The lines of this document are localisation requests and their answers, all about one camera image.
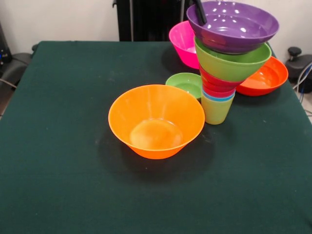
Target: orange bowl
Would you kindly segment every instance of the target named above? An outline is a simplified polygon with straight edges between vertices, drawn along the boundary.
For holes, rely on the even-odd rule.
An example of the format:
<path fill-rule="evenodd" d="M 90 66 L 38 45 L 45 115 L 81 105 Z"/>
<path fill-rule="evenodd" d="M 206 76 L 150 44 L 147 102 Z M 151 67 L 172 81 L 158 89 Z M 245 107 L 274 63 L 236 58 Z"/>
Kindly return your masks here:
<path fill-rule="evenodd" d="M 278 59 L 271 57 L 256 73 L 237 86 L 236 91 L 248 96 L 261 96 L 286 82 L 288 71 Z"/>
<path fill-rule="evenodd" d="M 109 110 L 108 123 L 114 135 L 138 155 L 163 159 L 198 136 L 205 114 L 191 94 L 152 84 L 119 96 Z"/>

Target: black knob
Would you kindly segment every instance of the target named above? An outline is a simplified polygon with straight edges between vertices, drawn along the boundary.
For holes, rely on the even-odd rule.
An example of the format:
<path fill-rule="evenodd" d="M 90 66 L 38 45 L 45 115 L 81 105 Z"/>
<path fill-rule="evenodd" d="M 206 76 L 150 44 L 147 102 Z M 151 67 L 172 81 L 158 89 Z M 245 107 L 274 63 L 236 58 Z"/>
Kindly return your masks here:
<path fill-rule="evenodd" d="M 288 53 L 292 57 L 297 57 L 298 55 L 300 55 L 302 53 L 302 50 L 298 47 L 290 47 L 290 48 L 288 48 Z"/>

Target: pink bowl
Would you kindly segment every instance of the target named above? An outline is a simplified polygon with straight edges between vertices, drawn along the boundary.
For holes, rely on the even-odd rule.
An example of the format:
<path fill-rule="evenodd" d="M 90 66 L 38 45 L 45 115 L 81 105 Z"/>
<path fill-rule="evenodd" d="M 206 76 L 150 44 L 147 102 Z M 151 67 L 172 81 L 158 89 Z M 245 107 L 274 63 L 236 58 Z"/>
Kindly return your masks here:
<path fill-rule="evenodd" d="M 178 23 L 169 32 L 169 40 L 174 45 L 182 62 L 192 68 L 198 69 L 199 62 L 195 50 L 194 31 L 187 21 Z"/>

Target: plastic bowl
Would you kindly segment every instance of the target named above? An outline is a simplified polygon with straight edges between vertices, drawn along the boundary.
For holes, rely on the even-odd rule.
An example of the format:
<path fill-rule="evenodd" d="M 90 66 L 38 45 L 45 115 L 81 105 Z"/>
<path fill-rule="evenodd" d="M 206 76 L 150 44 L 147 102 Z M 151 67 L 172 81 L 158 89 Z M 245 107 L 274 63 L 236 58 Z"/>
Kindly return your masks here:
<path fill-rule="evenodd" d="M 197 100 L 201 98 L 201 77 L 194 73 L 178 73 L 169 77 L 166 85 L 175 86 L 192 94 Z"/>
<path fill-rule="evenodd" d="M 270 13 L 244 3 L 203 2 L 207 23 L 198 24 L 196 7 L 186 15 L 195 35 L 212 50 L 225 54 L 244 54 L 257 49 L 278 31 L 277 19 Z"/>
<path fill-rule="evenodd" d="M 232 82 L 232 81 L 226 81 L 222 79 L 218 79 L 212 75 L 210 75 L 208 72 L 206 72 L 202 66 L 199 65 L 199 71 L 201 75 L 201 79 L 203 82 L 203 85 L 207 86 L 211 90 L 217 91 L 217 92 L 226 92 L 230 91 L 232 89 L 235 89 L 238 85 L 240 85 L 244 80 L 238 81 L 238 82 Z"/>
<path fill-rule="evenodd" d="M 191 94 L 152 84 L 119 96 L 108 113 L 114 135 L 145 158 L 175 155 L 201 132 L 205 115 Z"/>
<path fill-rule="evenodd" d="M 285 65 L 271 57 L 263 67 L 237 87 L 237 91 L 248 96 L 261 96 L 282 86 L 288 78 Z"/>
<path fill-rule="evenodd" d="M 225 55 L 212 51 L 195 38 L 198 60 L 202 68 L 218 79 L 243 81 L 271 57 L 271 49 L 263 44 L 258 49 L 244 55 Z"/>
<path fill-rule="evenodd" d="M 175 25 L 169 32 L 169 40 L 182 62 L 192 68 L 198 69 L 199 63 L 194 45 L 194 31 L 190 23 L 184 21 Z"/>

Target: stack of bowls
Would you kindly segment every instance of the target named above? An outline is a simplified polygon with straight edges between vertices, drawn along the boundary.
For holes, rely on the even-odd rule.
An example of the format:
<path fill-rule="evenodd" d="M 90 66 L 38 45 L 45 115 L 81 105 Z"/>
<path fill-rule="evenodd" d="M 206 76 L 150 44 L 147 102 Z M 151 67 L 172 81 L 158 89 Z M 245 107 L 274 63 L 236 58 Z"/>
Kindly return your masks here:
<path fill-rule="evenodd" d="M 247 4 L 202 4 L 205 25 L 199 24 L 195 5 L 189 7 L 187 17 L 195 33 L 206 122 L 220 124 L 228 114 L 236 87 L 271 57 L 266 42 L 276 34 L 279 24 L 268 12 Z"/>

